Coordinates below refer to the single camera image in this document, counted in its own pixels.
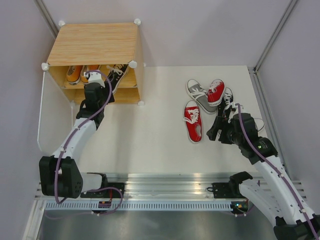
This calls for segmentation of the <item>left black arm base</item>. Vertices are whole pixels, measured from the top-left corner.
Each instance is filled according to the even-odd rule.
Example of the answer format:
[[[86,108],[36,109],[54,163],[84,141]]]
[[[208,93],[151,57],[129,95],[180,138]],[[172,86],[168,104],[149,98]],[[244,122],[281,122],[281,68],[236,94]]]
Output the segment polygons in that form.
[[[101,199],[97,204],[99,210],[119,209],[124,199],[124,183],[110,183],[99,189],[83,191],[80,197],[83,199]]]

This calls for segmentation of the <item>black sneaker orange sole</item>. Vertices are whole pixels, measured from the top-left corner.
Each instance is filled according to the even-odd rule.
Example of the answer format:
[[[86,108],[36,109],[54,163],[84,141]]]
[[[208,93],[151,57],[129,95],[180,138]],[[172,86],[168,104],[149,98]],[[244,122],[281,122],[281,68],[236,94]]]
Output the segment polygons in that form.
[[[121,80],[126,76],[129,71],[128,64],[114,64],[107,65],[106,68],[109,70],[108,79],[110,80],[112,93],[115,94]]]

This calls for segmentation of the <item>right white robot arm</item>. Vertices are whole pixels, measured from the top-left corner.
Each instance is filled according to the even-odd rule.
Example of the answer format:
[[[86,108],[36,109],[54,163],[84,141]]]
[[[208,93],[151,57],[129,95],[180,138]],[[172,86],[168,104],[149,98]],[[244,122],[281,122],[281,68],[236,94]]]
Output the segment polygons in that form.
[[[249,113],[231,119],[217,115],[207,131],[211,141],[237,145],[241,154],[258,170],[273,196],[269,196],[246,171],[229,177],[228,182],[213,183],[215,198],[247,199],[269,220],[278,240],[318,240],[320,216],[298,193],[272,142],[258,135]]]

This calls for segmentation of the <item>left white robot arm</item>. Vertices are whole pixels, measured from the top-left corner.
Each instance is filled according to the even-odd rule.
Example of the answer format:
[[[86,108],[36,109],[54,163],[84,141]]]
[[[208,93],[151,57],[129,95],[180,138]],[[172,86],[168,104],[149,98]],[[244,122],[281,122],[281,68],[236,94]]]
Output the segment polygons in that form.
[[[61,147],[51,156],[39,161],[42,193],[53,196],[57,204],[66,199],[78,198],[90,192],[98,198],[109,193],[108,179],[104,173],[80,173],[77,166],[82,151],[91,136],[98,130],[108,103],[114,102],[111,83],[88,83],[84,87],[85,99],[81,102],[74,126]]]

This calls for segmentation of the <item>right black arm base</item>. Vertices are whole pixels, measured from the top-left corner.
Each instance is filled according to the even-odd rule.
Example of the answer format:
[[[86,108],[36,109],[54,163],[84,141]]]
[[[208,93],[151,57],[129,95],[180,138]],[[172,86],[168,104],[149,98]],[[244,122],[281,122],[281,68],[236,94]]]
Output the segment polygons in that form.
[[[206,190],[213,193],[215,199],[239,200],[231,202],[231,211],[235,217],[245,217],[251,211],[249,199],[240,193],[240,184],[253,177],[246,171],[236,173],[229,177],[228,182],[213,182]]]

